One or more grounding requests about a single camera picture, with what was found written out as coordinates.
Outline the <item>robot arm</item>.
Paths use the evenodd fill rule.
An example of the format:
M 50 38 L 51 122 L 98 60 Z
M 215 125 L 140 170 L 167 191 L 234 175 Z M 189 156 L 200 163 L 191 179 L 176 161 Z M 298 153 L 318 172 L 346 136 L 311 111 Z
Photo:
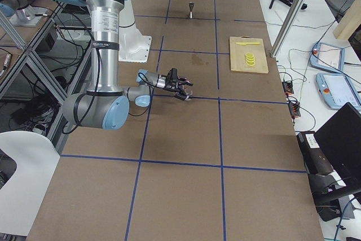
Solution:
M 172 92 L 180 100 L 192 98 L 187 90 L 191 83 L 174 68 L 166 75 L 141 69 L 138 86 L 119 85 L 119 62 L 145 62 L 151 45 L 151 38 L 135 25 L 131 0 L 55 1 L 87 7 L 91 16 L 91 84 L 84 93 L 64 101 L 63 114 L 71 126 L 119 129 L 129 115 L 130 102 L 148 107 L 155 88 Z

